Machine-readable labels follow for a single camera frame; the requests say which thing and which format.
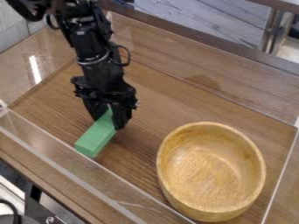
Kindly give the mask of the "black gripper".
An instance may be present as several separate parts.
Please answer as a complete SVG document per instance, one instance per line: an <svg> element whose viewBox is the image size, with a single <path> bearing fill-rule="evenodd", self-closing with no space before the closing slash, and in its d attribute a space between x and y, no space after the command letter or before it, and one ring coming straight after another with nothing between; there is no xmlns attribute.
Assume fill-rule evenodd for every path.
<svg viewBox="0 0 299 224"><path fill-rule="evenodd" d="M86 111L96 121L112 109L112 121L116 130L121 130L132 118L136 109L136 89L124 80L124 67L128 62L119 59L101 61L77 61L84 75L74 76L76 96L81 98Z"/></svg>

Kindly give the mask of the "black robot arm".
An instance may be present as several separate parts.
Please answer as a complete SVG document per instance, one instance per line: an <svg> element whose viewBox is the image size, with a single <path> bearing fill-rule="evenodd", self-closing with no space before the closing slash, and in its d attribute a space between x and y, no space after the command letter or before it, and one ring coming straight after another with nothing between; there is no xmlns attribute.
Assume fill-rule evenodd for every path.
<svg viewBox="0 0 299 224"><path fill-rule="evenodd" d="M137 107L136 89L124 79L120 52L125 49L111 41L112 25L97 0L5 0L16 13L28 21L46 21L61 31L76 53L82 75L70 78L74 95L82 100L93 119L112 112L112 125L127 126Z"/></svg>

